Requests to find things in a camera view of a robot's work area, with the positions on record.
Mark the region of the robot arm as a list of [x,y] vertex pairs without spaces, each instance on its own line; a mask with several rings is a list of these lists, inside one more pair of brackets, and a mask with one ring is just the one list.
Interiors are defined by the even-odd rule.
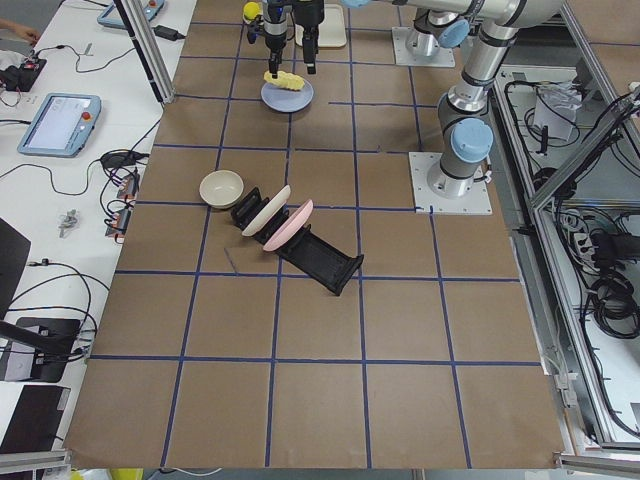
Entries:
[[248,22],[248,42],[255,44],[259,38],[264,39],[272,78],[279,76],[289,41],[296,41],[302,48],[309,75],[317,73],[316,56],[321,48],[346,44],[345,20],[339,5],[326,6],[324,1],[261,1],[254,13],[246,4],[243,15]]
[[517,33],[559,12],[561,1],[410,1],[427,15],[426,32],[440,46],[460,45],[471,20],[480,18],[477,38],[461,70],[459,82],[441,97],[438,118],[444,151],[427,174],[436,195],[457,200],[474,184],[476,169],[489,155],[494,135],[480,118],[496,73]]

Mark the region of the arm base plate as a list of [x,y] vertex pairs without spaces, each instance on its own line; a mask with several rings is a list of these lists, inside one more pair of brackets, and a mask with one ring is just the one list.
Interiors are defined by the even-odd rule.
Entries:
[[491,215],[487,184],[476,168],[467,180],[448,180],[440,169],[439,152],[410,152],[409,165],[417,213],[442,215]]
[[391,30],[395,64],[453,68],[453,50],[441,47],[435,36],[421,33],[412,27],[393,27]]

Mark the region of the person's forearm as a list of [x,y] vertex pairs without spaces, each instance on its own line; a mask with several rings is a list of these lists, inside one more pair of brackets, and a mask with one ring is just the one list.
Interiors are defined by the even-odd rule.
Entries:
[[17,38],[35,45],[40,39],[40,33],[33,27],[29,27],[5,18],[0,19],[1,29],[12,32]]

